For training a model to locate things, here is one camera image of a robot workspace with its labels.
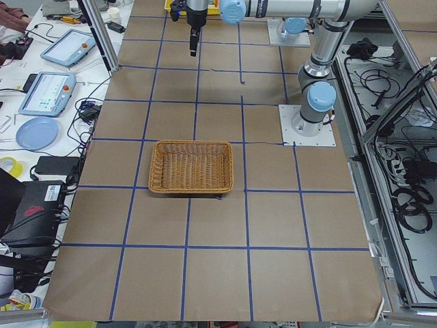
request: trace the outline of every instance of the blue plate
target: blue plate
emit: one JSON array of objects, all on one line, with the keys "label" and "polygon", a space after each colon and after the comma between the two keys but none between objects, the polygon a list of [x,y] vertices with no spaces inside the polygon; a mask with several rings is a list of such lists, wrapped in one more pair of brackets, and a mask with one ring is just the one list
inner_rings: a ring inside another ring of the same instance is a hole
[{"label": "blue plate", "polygon": [[16,132],[16,142],[27,150],[39,150],[50,145],[59,128],[52,118],[33,118],[25,122]]}]

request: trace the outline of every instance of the yellow tape roll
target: yellow tape roll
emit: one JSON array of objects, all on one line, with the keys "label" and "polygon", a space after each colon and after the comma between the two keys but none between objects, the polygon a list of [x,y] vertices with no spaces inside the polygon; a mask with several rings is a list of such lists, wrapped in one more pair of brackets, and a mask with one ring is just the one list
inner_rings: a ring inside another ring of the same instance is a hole
[{"label": "yellow tape roll", "polygon": [[12,157],[3,157],[0,159],[0,168],[4,169],[14,178],[18,178],[23,172],[23,166]]}]

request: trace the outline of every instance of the metal bracket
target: metal bracket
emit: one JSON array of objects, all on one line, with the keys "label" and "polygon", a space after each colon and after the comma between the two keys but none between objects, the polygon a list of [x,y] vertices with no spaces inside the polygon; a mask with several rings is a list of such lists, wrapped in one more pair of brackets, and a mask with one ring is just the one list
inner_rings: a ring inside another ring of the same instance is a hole
[{"label": "metal bracket", "polygon": [[267,20],[268,37],[270,38],[271,46],[294,46],[296,48],[309,48],[311,46],[307,32],[296,35],[290,34],[286,39],[280,38],[278,35],[278,26],[281,22],[281,19]]},{"label": "metal bracket", "polygon": [[286,146],[315,146],[315,147],[335,147],[335,139],[330,124],[323,125],[322,130],[315,137],[305,137],[300,135],[292,128],[292,116],[300,111],[300,105],[279,105],[279,115],[281,117],[282,140]]}]

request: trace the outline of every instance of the screen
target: screen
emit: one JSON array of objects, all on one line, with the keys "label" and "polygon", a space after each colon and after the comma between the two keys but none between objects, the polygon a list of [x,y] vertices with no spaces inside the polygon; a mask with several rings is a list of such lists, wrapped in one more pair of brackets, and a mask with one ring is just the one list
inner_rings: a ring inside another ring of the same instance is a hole
[{"label": "screen", "polygon": [[89,39],[91,39],[90,36],[72,31],[66,35],[65,38],[57,41],[56,45],[53,46],[46,55],[53,59],[66,62],[78,51],[78,49],[81,49],[82,44],[87,43]]},{"label": "screen", "polygon": [[61,94],[67,78],[65,75],[41,75],[24,106],[24,110],[47,112],[56,110],[56,100]]}]

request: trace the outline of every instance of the table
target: table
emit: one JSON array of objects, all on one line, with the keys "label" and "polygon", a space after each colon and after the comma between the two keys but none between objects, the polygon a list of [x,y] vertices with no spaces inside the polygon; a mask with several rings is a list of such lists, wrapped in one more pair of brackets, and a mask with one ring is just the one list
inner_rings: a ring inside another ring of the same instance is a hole
[{"label": "table", "polygon": [[[122,18],[122,24],[126,25],[132,10],[131,5],[120,6],[120,16]],[[109,15],[106,12],[102,13],[104,21],[109,19]],[[53,28],[50,30],[50,36],[61,36],[69,29],[78,29],[80,31],[90,32],[88,25],[70,25],[63,23],[61,21],[46,20],[42,16],[42,11],[38,10],[37,14],[33,17],[29,24],[29,29],[37,24],[52,24]],[[41,24],[35,30],[36,33],[45,36],[49,26]],[[119,50],[119,45],[121,44],[123,35],[116,33],[114,31],[108,30],[109,37],[116,50]],[[101,83],[102,85],[93,93],[93,97],[104,99],[106,94],[110,75],[105,68],[100,53],[97,46],[92,49],[88,56],[86,56],[77,65],[68,69],[66,67],[50,63],[49,61],[40,58],[39,54],[45,50],[50,42],[39,38],[38,36],[31,35],[34,38],[30,49],[27,51],[23,60],[16,60],[7,66],[0,69],[0,88],[22,88],[27,77],[31,73],[37,72],[72,72],[76,75],[76,86],[72,93],[72,98],[69,100],[66,109],[61,113],[58,118],[55,118],[59,125],[59,134],[56,140],[48,147],[41,150],[41,152],[46,152],[55,156],[65,156],[66,154],[73,151],[78,143],[69,138],[66,133],[67,129],[76,115],[76,109],[74,104],[76,101],[87,98],[89,94],[95,90]],[[24,94],[18,92],[2,92],[0,94],[0,99],[4,102],[2,108],[0,109],[0,123],[4,122],[6,116],[14,118],[15,123],[11,125],[6,132],[0,134],[0,157],[11,156],[14,157],[23,165],[23,173],[18,177],[20,181],[29,181],[29,170],[38,161],[41,155],[45,155],[39,152],[29,152],[20,149],[20,146],[14,141],[15,134],[19,127],[32,119],[32,116],[25,115],[15,115],[20,104],[24,99]],[[79,133],[88,131],[90,126],[82,121],[77,122],[74,125]],[[78,156],[79,152],[74,151],[71,156]],[[65,180],[65,176],[40,176],[40,180]],[[71,205],[73,200],[73,195],[69,195],[66,198],[66,205]],[[61,224],[58,229],[57,238],[62,239],[65,231],[65,224]],[[46,269],[50,271],[53,269],[53,263],[50,263]],[[36,296],[45,297],[48,285],[43,287],[37,287],[33,293]]]}]

